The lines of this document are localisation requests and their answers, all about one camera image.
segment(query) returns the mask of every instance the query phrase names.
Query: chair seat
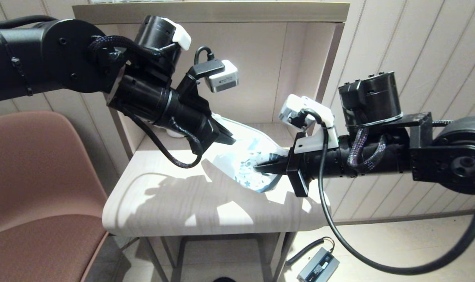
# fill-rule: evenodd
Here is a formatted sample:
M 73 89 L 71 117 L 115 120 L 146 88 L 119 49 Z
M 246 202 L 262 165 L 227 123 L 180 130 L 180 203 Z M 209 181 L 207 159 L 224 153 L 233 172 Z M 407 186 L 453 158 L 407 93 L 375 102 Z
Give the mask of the chair seat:
M 62 215 L 0 232 L 0 281 L 80 281 L 101 243 L 101 219 Z

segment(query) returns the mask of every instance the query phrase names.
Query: paneled wall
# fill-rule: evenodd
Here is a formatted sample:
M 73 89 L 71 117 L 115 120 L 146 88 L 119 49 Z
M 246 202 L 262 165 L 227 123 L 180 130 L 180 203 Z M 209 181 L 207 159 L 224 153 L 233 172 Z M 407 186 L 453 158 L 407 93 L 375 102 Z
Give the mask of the paneled wall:
M 72 5 L 86 3 L 86 0 L 0 0 L 0 21 L 31 14 L 73 18 Z M 35 110 L 60 112 L 71 121 L 103 187 L 110 192 L 126 168 L 128 157 L 103 94 L 57 90 L 0 102 L 0 116 Z
M 346 132 L 337 86 L 395 71 L 402 110 L 475 115 L 475 0 L 352 0 L 323 104 Z M 475 196 L 411 175 L 325 181 L 338 221 L 470 210 Z

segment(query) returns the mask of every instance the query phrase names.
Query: table leg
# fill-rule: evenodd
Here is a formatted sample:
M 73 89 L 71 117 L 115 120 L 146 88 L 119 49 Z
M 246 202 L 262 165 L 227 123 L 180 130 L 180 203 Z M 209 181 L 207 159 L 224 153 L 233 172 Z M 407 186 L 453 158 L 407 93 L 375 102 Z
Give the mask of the table leg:
M 151 260 L 152 264 L 154 265 L 155 269 L 157 270 L 157 273 L 161 277 L 161 281 L 162 282 L 169 282 L 168 277 L 164 273 L 164 270 L 161 266 L 161 263 L 159 262 L 159 259 L 155 255 L 154 248 L 152 247 L 152 244 L 148 240 L 148 237 L 141 237 L 140 240 L 142 240 L 145 243 L 145 245 L 148 247 L 147 248 L 148 256 L 150 257 L 150 260 Z
M 176 268 L 171 272 L 171 282 L 180 282 L 182 280 L 183 257 L 185 255 L 185 245 L 187 244 L 187 236 L 182 237 L 178 248 L 178 257 Z
M 166 251 L 166 255 L 168 256 L 168 260 L 170 261 L 171 267 L 173 269 L 176 268 L 177 264 L 175 262 L 175 259 L 173 259 L 173 254 L 171 253 L 166 237 L 161 237 L 161 242 L 163 243 L 164 251 Z
M 277 282 L 279 280 L 279 277 L 282 274 L 284 263 L 286 263 L 286 257 L 288 256 L 288 252 L 289 252 L 289 249 L 291 248 L 291 245 L 293 245 L 295 236 L 296 236 L 296 232 L 286 232 L 286 234 L 284 234 L 284 241 L 282 242 L 281 255 L 280 255 L 279 262 L 277 263 L 277 267 L 275 268 L 274 277 L 272 279 L 273 282 Z

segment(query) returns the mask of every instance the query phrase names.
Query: chair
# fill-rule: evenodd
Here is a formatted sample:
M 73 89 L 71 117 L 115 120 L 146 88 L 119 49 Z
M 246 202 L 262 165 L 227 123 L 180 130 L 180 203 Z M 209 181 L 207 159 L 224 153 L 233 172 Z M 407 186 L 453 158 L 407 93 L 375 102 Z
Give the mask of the chair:
M 0 281 L 84 281 L 106 199 L 64 116 L 0 117 Z

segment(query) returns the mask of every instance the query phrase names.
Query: wooden shelf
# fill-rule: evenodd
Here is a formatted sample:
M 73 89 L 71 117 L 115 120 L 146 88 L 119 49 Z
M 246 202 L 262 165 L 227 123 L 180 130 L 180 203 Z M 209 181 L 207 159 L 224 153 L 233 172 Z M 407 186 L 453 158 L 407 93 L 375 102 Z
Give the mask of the wooden shelf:
M 73 6 L 89 23 L 138 24 L 156 14 L 177 23 L 345 22 L 349 3 L 340 2 L 135 2 Z

